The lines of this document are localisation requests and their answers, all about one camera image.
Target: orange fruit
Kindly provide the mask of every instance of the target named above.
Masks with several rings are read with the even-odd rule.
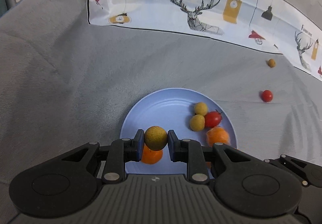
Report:
[[[145,144],[143,148],[143,154],[141,161],[146,164],[157,163],[163,156],[163,150],[153,151],[149,149]]]
[[[214,127],[207,131],[207,143],[212,147],[216,142],[229,144],[229,134],[222,127]]]

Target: blue plate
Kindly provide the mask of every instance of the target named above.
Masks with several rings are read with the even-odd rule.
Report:
[[[174,130],[178,139],[197,140],[202,146],[207,146],[206,132],[209,129],[194,132],[189,126],[197,102],[207,104],[209,111],[222,112],[223,119],[219,126],[228,132],[231,146],[237,148],[235,130],[220,106],[207,96],[184,88],[155,91],[139,100],[126,116],[120,138],[134,138],[138,129],[146,131],[151,126],[160,126],[167,132]],[[149,165],[130,161],[125,164],[125,169],[131,174],[186,174],[187,166],[183,162],[172,162],[166,146],[159,162]]]

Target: red tomato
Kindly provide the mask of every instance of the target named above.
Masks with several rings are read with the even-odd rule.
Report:
[[[222,116],[221,116],[221,113],[218,111],[211,111],[205,115],[204,120],[205,120],[205,124],[204,124],[205,127],[213,128],[219,125],[219,123],[222,120]]]
[[[261,97],[264,102],[270,102],[273,99],[273,94],[271,91],[265,90],[262,92]]]

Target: metal screw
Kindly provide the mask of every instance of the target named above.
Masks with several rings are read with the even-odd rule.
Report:
[[[203,173],[196,173],[192,175],[192,179],[194,181],[198,181],[198,182],[203,182],[206,181],[208,179],[207,175],[203,174]]]
[[[117,181],[120,178],[120,175],[115,172],[109,172],[104,174],[104,178],[108,181]]]

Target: deer print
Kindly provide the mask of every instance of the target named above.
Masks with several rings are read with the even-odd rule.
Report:
[[[299,36],[301,33],[302,33],[302,32],[300,32],[300,33],[296,34],[296,32],[295,32],[295,41],[296,41],[296,44],[297,44],[296,49],[297,49],[297,51],[298,51],[298,55],[299,55],[299,57],[300,57],[300,61],[301,61],[302,66],[303,66],[305,69],[307,69],[307,70],[311,71],[309,64],[308,64],[308,63],[303,59],[302,54],[303,54],[306,50],[310,49],[310,48],[312,47],[313,43],[311,43],[311,39],[310,39],[310,43],[307,43],[307,44],[306,44],[306,46],[305,46],[305,47],[303,47],[303,48],[301,49],[301,48],[300,48],[300,46],[301,46],[301,44],[300,44],[300,43],[301,43],[301,39],[299,39],[299,38],[298,38],[298,36]]]
[[[206,6],[202,0],[201,5],[196,7],[194,11],[189,11],[187,6],[183,3],[183,0],[170,0],[171,3],[180,7],[180,10],[185,12],[188,15],[188,25],[191,30],[200,31],[200,32],[209,32],[216,35],[223,35],[224,32],[217,26],[211,26],[209,24],[202,23],[198,19],[198,15],[202,14],[201,11],[209,10],[219,4],[220,0],[214,4],[214,0],[211,0]]]

